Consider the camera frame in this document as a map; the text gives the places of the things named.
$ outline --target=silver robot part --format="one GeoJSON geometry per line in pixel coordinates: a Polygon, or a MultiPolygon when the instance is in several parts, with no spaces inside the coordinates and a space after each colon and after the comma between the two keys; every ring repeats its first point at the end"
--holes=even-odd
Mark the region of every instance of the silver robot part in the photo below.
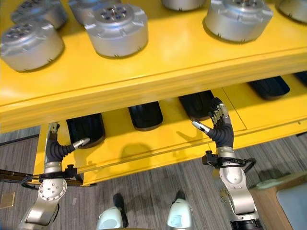
{"type": "Polygon", "coordinates": [[[66,22],[67,15],[60,0],[26,0],[11,14],[15,23],[35,18],[45,19],[58,29],[66,22]]]}
{"type": "Polygon", "coordinates": [[[222,39],[247,42],[262,34],[272,16],[262,0],[212,0],[204,26],[222,39]]]}
{"type": "Polygon", "coordinates": [[[1,58],[16,71],[44,66],[63,50],[64,43],[46,20],[29,20],[8,29],[1,37],[1,58]]]}
{"type": "Polygon", "coordinates": [[[95,10],[85,28],[94,49],[103,56],[131,55],[148,42],[147,16],[140,7],[130,4],[95,10]]]}
{"type": "MultiPolygon", "coordinates": [[[[216,152],[219,157],[236,157],[232,147],[219,147],[216,152]]],[[[231,222],[259,219],[253,197],[246,186],[245,173],[240,167],[214,169],[213,178],[220,189],[221,202],[231,222]]]]}
{"type": "Polygon", "coordinates": [[[116,3],[121,2],[120,0],[70,0],[69,7],[78,23],[84,25],[86,18],[89,15],[93,15],[94,8],[97,5],[103,8],[116,3]]]}
{"type": "Polygon", "coordinates": [[[307,0],[277,0],[275,7],[289,18],[307,23],[307,0]]]}
{"type": "Polygon", "coordinates": [[[175,11],[191,11],[202,7],[205,0],[162,0],[162,4],[175,11]]]}
{"type": "Polygon", "coordinates": [[[193,211],[186,200],[177,199],[171,206],[166,230],[194,230],[193,211]]]}

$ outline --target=wooden floor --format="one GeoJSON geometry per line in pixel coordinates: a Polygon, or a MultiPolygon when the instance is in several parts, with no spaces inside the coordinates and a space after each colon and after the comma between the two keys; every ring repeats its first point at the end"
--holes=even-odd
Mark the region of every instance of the wooden floor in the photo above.
{"type": "MultiPolygon", "coordinates": [[[[31,173],[37,141],[38,138],[31,138],[1,146],[0,168],[31,173]]],[[[258,161],[247,174],[251,187],[265,179],[307,170],[307,134],[240,149],[237,153],[241,158],[252,156],[258,161]]],[[[112,206],[112,196],[121,192],[130,227],[162,230],[171,202],[177,190],[182,189],[193,207],[198,230],[229,230],[211,172],[199,159],[113,179],[94,187],[69,187],[51,229],[94,230],[100,213],[112,206]]],[[[37,192],[18,184],[1,183],[0,194],[7,192],[16,192],[15,206],[0,209],[0,223],[3,230],[15,230],[36,200],[37,192]]]]}

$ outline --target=robotic hand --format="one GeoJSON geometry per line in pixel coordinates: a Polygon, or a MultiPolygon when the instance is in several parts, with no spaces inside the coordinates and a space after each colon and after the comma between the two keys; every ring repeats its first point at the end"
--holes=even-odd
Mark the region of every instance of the robotic hand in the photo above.
{"type": "Polygon", "coordinates": [[[254,200],[247,189],[245,173],[256,163],[254,158],[237,159],[233,151],[234,132],[228,110],[223,102],[215,98],[209,116],[213,129],[193,121],[193,125],[203,131],[216,143],[216,153],[206,151],[203,164],[213,166],[213,178],[226,208],[232,230],[262,230],[254,200]]]}
{"type": "Polygon", "coordinates": [[[62,146],[57,141],[59,124],[54,122],[49,126],[45,146],[44,174],[40,175],[41,185],[38,189],[36,202],[27,211],[19,230],[47,230],[57,217],[59,200],[64,196],[67,183],[64,178],[73,177],[72,166],[62,172],[63,158],[89,142],[89,138],[81,139],[71,145],[62,146]]]}

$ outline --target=aluminum component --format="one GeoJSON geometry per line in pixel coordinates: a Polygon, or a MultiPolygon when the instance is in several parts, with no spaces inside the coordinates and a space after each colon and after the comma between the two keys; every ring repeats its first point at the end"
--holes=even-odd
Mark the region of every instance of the aluminum component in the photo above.
{"type": "Polygon", "coordinates": [[[65,179],[46,179],[38,189],[38,195],[45,201],[61,199],[67,190],[65,179]]]}
{"type": "Polygon", "coordinates": [[[148,42],[147,16],[140,7],[130,4],[95,10],[85,28],[94,49],[103,56],[131,55],[148,42]]]}
{"type": "Polygon", "coordinates": [[[222,39],[247,42],[262,34],[272,16],[262,0],[212,0],[204,26],[222,39]]]}
{"type": "Polygon", "coordinates": [[[103,8],[116,3],[121,2],[120,0],[70,0],[69,7],[78,23],[84,25],[86,18],[93,15],[95,8],[103,8]]]}
{"type": "Polygon", "coordinates": [[[58,29],[66,22],[67,15],[60,0],[26,0],[11,14],[15,23],[36,18],[45,19],[58,29]]]}
{"type": "Polygon", "coordinates": [[[1,58],[12,69],[26,71],[54,60],[64,43],[46,20],[30,20],[8,29],[1,36],[1,58]]]}
{"type": "Polygon", "coordinates": [[[81,139],[81,140],[74,142],[72,145],[77,150],[78,148],[86,145],[89,141],[90,141],[89,138],[84,138],[84,139],[81,139]]]}
{"type": "Polygon", "coordinates": [[[56,173],[62,171],[62,162],[53,161],[45,163],[44,165],[44,173],[56,173]]]}
{"type": "Polygon", "coordinates": [[[191,11],[202,7],[205,0],[162,0],[162,4],[175,11],[191,11]]]}
{"type": "Polygon", "coordinates": [[[277,0],[275,7],[289,18],[307,23],[307,0],[277,0]]]}

